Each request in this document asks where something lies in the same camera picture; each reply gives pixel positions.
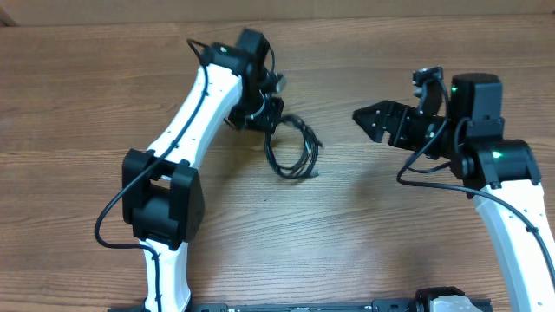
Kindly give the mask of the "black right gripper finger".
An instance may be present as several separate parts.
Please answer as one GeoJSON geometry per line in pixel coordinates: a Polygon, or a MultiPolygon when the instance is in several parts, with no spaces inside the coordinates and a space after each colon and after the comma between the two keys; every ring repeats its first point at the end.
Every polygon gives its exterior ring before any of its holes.
{"type": "Polygon", "coordinates": [[[372,104],[367,107],[362,107],[353,112],[353,119],[361,119],[366,117],[374,117],[377,115],[384,115],[389,111],[391,105],[394,105],[393,101],[385,100],[372,104]]]}
{"type": "Polygon", "coordinates": [[[374,142],[382,142],[386,127],[382,120],[375,114],[353,114],[354,122],[369,136],[374,142]]]}

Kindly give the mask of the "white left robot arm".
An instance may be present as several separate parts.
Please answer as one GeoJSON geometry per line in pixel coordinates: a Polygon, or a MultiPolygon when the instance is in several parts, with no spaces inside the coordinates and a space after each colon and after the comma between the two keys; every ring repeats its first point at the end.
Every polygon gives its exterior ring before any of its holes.
{"type": "Polygon", "coordinates": [[[193,87],[164,132],[146,151],[131,149],[122,162],[122,217],[143,250],[147,297],[140,311],[185,311],[187,245],[205,212],[199,169],[223,122],[268,133],[281,118],[276,94],[284,76],[267,68],[269,41],[243,29],[232,46],[188,41],[199,59],[193,87]]]}

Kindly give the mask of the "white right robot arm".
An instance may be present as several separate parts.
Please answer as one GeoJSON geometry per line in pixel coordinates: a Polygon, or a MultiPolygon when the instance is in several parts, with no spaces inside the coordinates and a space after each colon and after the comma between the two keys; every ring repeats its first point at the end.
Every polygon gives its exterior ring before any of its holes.
{"type": "Polygon", "coordinates": [[[413,73],[417,107],[380,101],[352,118],[374,141],[412,154],[398,172],[402,185],[463,192],[485,224],[515,311],[554,309],[554,237],[532,149],[504,136],[503,85],[497,75],[465,73],[449,86],[441,68],[413,73]],[[461,185],[408,181],[422,156],[446,159],[461,185]]]}

